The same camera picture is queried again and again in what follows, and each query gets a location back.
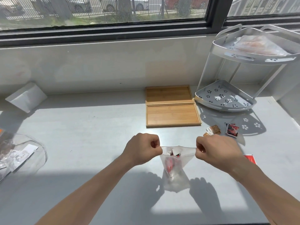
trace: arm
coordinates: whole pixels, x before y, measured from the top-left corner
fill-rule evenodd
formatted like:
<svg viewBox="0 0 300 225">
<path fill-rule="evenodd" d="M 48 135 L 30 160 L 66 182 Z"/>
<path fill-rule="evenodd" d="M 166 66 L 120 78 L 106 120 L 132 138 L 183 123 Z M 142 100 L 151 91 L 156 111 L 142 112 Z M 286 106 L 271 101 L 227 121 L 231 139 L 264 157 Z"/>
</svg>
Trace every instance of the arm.
<svg viewBox="0 0 300 225">
<path fill-rule="evenodd" d="M 300 202 L 246 159 L 234 139 L 219 135 L 199 136 L 196 144 L 196 157 L 240 182 L 272 225 L 299 224 Z"/>
<path fill-rule="evenodd" d="M 162 152 L 157 135 L 133 136 L 122 155 L 54 206 L 35 225 L 88 225 L 127 171 Z"/>
</svg>

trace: hand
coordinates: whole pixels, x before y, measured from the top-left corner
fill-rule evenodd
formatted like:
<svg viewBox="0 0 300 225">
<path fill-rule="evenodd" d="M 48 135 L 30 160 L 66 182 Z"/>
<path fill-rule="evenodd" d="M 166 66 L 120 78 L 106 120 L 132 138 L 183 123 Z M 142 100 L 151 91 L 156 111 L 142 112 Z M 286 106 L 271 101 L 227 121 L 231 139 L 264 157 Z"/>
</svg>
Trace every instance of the hand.
<svg viewBox="0 0 300 225">
<path fill-rule="evenodd" d="M 204 160 L 230 175 L 240 162 L 246 163 L 248 161 L 243 156 L 236 141 L 227 136 L 217 134 L 205 137 L 198 136 L 196 146 L 196 158 Z"/>
<path fill-rule="evenodd" d="M 128 141 L 121 156 L 128 159 L 132 166 L 136 166 L 144 164 L 162 153 L 163 149 L 157 135 L 138 133 Z"/>
</svg>

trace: forearm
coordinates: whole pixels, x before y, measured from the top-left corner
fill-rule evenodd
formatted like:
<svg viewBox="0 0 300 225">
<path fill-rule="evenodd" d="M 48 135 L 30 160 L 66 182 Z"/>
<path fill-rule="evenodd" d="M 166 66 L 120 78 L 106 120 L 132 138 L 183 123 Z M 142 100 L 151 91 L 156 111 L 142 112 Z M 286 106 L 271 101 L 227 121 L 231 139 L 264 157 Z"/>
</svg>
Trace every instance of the forearm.
<svg viewBox="0 0 300 225">
<path fill-rule="evenodd" d="M 117 158 L 58 203 L 36 225 L 88 225 L 111 190 L 131 167 L 126 159 Z"/>
<path fill-rule="evenodd" d="M 233 177 L 247 189 L 269 220 L 277 225 L 299 224 L 300 202 L 269 179 L 257 165 L 244 160 Z"/>
</svg>

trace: red card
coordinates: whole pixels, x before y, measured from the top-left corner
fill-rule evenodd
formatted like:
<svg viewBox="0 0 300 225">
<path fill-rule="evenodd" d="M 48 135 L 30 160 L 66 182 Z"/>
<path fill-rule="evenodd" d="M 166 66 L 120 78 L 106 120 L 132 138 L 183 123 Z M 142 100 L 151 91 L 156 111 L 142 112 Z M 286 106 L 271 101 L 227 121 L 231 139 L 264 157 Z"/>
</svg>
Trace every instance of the red card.
<svg viewBox="0 0 300 225">
<path fill-rule="evenodd" d="M 244 155 L 250 162 L 256 164 L 254 156 L 253 155 Z"/>
</svg>

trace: shelf handle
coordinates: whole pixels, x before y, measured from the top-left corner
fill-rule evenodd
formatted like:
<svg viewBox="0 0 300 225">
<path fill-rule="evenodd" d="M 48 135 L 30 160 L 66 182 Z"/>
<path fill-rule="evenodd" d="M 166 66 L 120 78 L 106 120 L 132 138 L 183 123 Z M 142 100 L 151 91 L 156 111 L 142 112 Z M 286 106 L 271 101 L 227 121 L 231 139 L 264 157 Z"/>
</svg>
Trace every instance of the shelf handle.
<svg viewBox="0 0 300 225">
<path fill-rule="evenodd" d="M 273 30 L 273 31 L 279 31 L 279 32 L 282 32 L 286 35 L 289 35 L 291 37 L 294 37 L 294 38 L 297 38 L 297 43 L 300 42 L 300 34 L 297 33 L 297 32 L 294 32 L 294 31 L 291 31 L 291 30 L 287 30 L 285 28 L 282 28 L 282 27 L 278 27 L 278 26 L 274 26 L 274 25 L 266 25 L 266 26 L 263 26 L 260 30 L 263 31 L 265 29 L 270 29 L 270 30 Z"/>
<path fill-rule="evenodd" d="M 227 33 L 227 32 L 230 32 L 230 31 L 232 31 L 232 30 L 234 30 L 234 29 L 237 29 L 237 28 L 238 28 L 238 30 L 241 30 L 241 29 L 242 29 L 242 24 L 238 24 L 238 25 L 236 25 L 236 26 L 229 27 L 229 28 L 227 28 L 227 29 L 224 29 L 224 30 L 220 31 L 220 32 L 216 35 L 215 40 L 218 39 L 218 38 L 220 38 L 220 37 L 222 37 L 223 34 L 225 34 L 225 33 Z"/>
</svg>

